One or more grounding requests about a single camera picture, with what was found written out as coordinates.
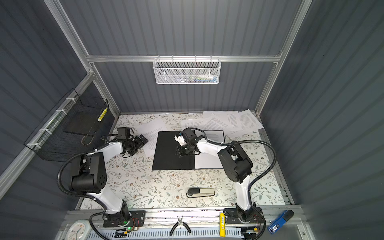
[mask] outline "yellow marker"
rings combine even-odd
[[[220,213],[220,237],[225,237],[225,215]]]
[[[101,120],[103,119],[103,117],[105,116],[105,114],[107,113],[107,110],[108,108],[105,108],[104,111],[101,113],[101,115],[99,116],[99,118],[97,119],[98,122],[101,122]]]

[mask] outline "wire cutters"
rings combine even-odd
[[[189,226],[185,222],[183,222],[183,217],[180,217],[180,218],[177,217],[177,223],[175,223],[175,225],[173,225],[171,231],[169,232],[169,236],[172,236],[172,234],[175,231],[176,227],[177,226],[181,227],[181,225],[183,225],[187,229],[188,233],[192,232],[191,229],[189,228]]]

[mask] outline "black wire basket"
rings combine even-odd
[[[65,162],[73,155],[103,145],[99,131],[109,111],[108,101],[103,98],[76,95],[44,129],[40,137],[32,137],[24,145],[41,159]]]

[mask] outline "wire mesh basket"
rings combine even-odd
[[[156,83],[158,84],[217,84],[221,62],[153,61]]]
[[[38,138],[31,140],[30,136],[24,143],[40,158],[65,162],[93,146],[103,145],[99,127],[108,111],[106,99],[77,95],[57,111],[50,124],[38,130]]]

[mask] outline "clock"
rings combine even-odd
[[[69,228],[65,240],[85,240],[91,232],[91,229],[88,220],[78,220]]]

